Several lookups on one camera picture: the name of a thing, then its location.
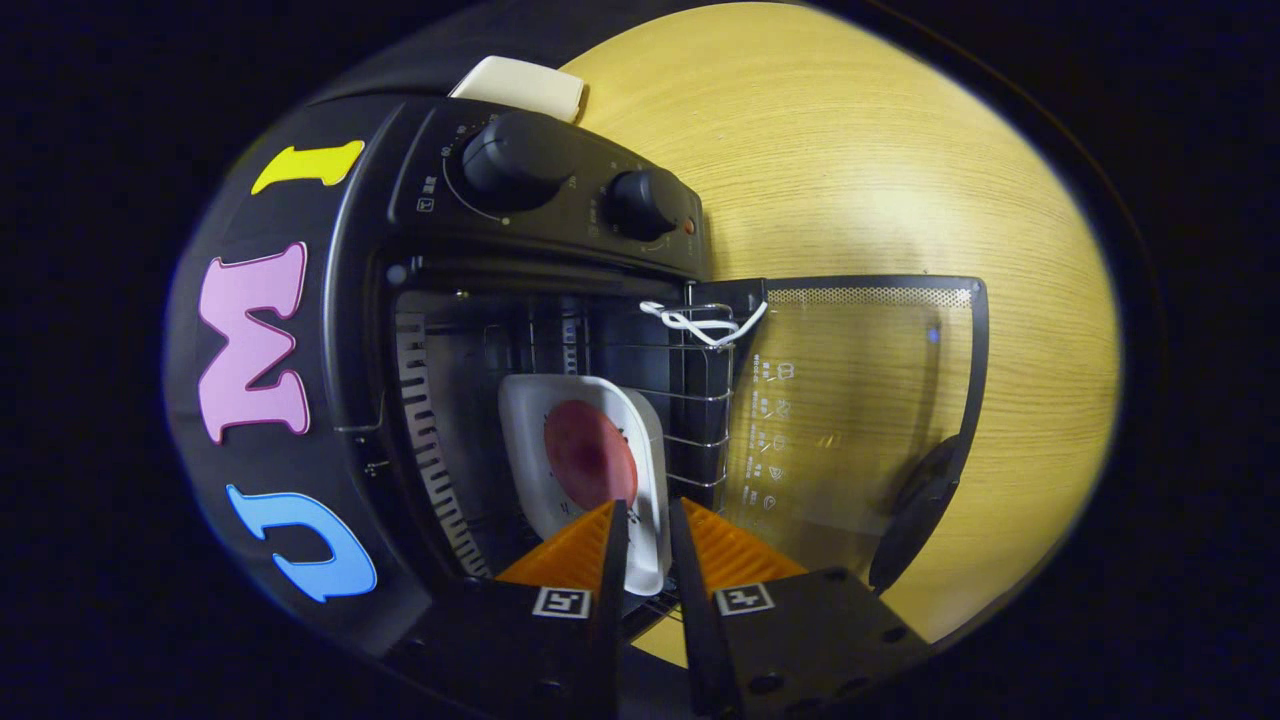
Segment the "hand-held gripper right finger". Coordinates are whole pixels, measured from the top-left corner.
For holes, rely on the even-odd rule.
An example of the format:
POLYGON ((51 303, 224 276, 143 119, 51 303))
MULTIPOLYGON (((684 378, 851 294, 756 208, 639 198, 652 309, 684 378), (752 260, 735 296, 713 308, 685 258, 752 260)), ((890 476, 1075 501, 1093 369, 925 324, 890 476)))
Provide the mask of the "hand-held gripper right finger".
POLYGON ((808 570, 689 498, 669 528, 699 714, 832 719, 931 655, 846 568, 808 570))

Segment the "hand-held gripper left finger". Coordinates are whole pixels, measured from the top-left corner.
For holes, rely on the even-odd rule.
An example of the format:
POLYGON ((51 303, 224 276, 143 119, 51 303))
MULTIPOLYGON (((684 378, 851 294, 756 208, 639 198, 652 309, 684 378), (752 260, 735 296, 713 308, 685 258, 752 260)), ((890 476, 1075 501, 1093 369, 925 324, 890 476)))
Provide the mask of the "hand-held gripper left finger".
POLYGON ((613 719, 627 552, 627 505, 604 502, 498 578, 454 583, 385 665, 485 719, 613 719))

